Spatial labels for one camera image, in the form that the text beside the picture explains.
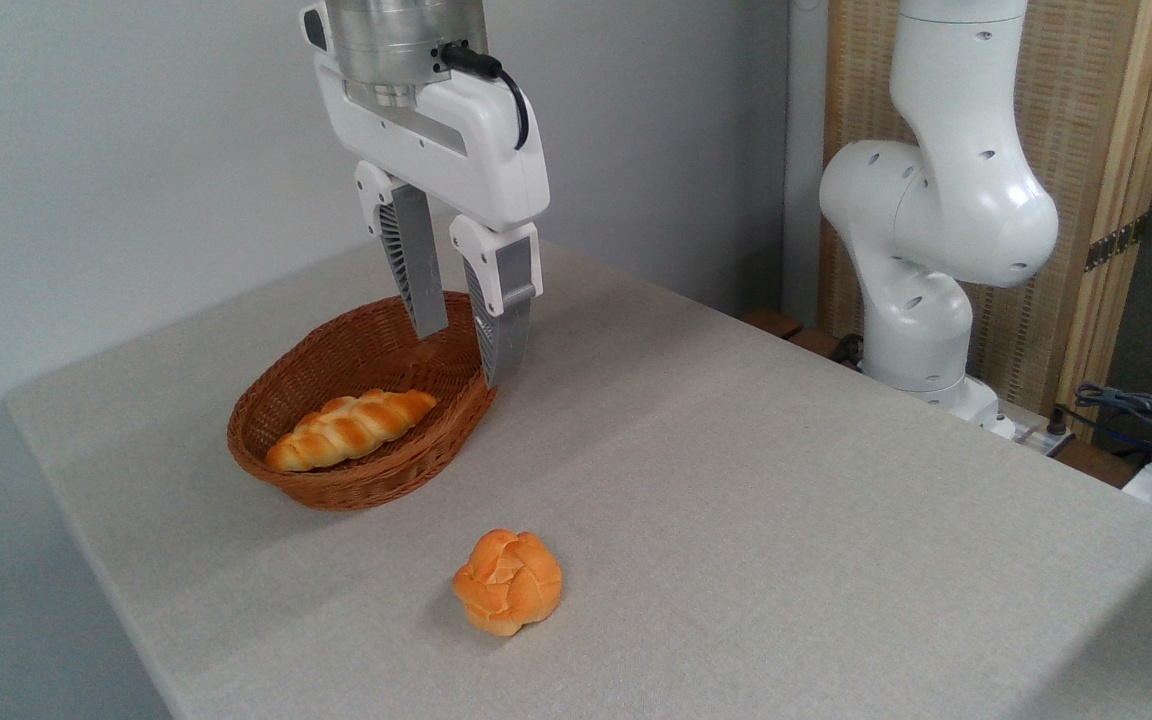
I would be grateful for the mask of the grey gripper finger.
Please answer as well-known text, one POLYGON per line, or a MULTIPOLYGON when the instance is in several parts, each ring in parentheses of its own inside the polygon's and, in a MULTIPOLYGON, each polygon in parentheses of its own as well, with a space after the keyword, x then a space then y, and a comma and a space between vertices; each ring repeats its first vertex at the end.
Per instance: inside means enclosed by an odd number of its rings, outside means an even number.
POLYGON ((543 295, 538 228, 492 232, 458 215, 450 238, 463 259, 486 386, 494 388, 524 363, 531 301, 543 295))
POLYGON ((447 328, 429 196, 367 161, 355 170, 367 232, 381 243, 417 338, 447 328))

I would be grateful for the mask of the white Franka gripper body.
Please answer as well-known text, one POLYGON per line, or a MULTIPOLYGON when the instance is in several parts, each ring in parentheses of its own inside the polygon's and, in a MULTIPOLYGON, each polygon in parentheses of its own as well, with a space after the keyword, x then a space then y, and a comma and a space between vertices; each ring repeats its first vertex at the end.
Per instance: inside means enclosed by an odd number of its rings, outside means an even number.
POLYGON ((492 232, 547 209, 540 135, 488 55, 482 3, 314 3, 301 26, 353 156, 492 232))

